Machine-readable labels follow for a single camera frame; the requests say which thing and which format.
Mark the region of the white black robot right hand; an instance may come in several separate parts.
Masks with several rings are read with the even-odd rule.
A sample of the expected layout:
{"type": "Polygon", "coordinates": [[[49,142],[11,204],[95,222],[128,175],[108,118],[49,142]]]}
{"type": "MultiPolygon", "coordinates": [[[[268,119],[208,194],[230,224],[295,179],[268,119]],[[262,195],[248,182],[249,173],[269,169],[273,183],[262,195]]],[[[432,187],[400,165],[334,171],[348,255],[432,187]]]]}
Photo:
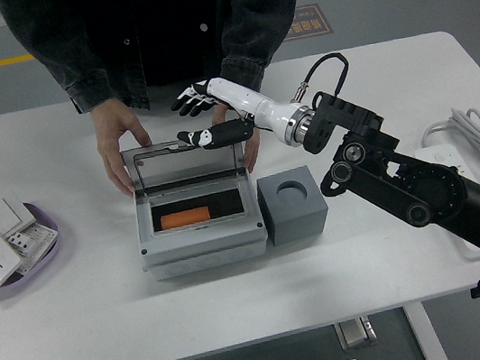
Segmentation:
{"type": "Polygon", "coordinates": [[[278,103],[250,88],[223,78],[193,83],[171,106],[180,115],[195,117],[213,105],[225,104],[240,117],[196,132],[179,132],[178,140],[188,145],[215,150],[252,137],[255,128],[272,131],[289,146],[301,145],[314,116],[299,102],[278,103]]]}

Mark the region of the person's right hand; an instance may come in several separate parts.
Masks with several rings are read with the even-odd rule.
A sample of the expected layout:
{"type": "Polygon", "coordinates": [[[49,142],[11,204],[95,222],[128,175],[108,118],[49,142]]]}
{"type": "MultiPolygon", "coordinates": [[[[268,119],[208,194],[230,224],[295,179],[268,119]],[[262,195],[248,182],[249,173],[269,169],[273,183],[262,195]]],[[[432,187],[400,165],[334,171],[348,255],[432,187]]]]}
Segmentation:
{"type": "Polygon", "coordinates": [[[125,168],[119,140],[129,133],[140,146],[151,146],[149,134],[142,127],[132,108],[116,98],[93,107],[90,114],[96,131],[97,152],[103,161],[106,176],[118,190],[132,197],[135,187],[125,168]]]}

